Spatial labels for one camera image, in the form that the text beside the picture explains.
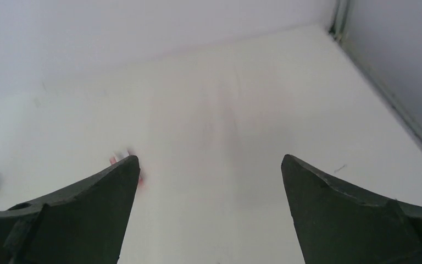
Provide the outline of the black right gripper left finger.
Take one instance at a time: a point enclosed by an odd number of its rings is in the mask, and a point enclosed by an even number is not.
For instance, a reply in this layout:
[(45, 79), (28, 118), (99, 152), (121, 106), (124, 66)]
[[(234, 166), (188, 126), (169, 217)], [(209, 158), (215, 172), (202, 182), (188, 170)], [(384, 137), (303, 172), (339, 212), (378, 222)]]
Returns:
[(0, 211), (0, 263), (117, 263), (139, 178), (138, 158), (128, 156)]

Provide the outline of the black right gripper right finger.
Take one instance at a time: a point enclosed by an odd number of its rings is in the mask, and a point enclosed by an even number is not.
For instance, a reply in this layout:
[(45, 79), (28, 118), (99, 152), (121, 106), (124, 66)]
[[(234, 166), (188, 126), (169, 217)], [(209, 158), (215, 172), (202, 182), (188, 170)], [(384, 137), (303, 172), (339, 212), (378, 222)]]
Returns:
[(285, 155), (282, 178), (306, 263), (422, 263), (422, 207)]

